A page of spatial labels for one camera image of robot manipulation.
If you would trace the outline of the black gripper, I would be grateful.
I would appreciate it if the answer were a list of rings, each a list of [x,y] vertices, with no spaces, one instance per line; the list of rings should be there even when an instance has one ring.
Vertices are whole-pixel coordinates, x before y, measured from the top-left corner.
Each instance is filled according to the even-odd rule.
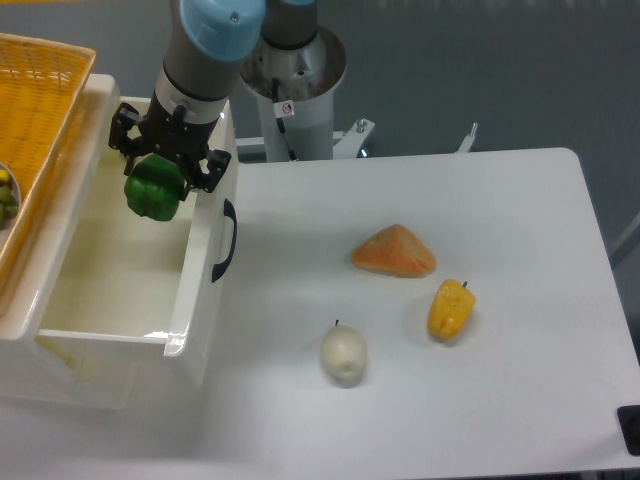
[[[111,119],[108,146],[125,159],[124,174],[150,153],[178,163],[185,186],[184,201],[192,191],[212,193],[230,166],[232,155],[210,150],[209,138],[227,102],[227,95],[202,99],[184,93],[167,74],[160,74],[145,116],[121,102]]]

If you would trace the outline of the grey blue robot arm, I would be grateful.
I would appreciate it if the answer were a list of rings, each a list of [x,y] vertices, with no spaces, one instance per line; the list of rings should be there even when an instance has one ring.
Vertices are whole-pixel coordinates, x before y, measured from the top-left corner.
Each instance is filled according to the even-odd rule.
[[[313,1],[173,1],[173,31],[146,114],[116,109],[109,145],[126,160],[125,194],[181,201],[212,192],[229,164],[208,141],[260,40],[301,47],[317,31]]]

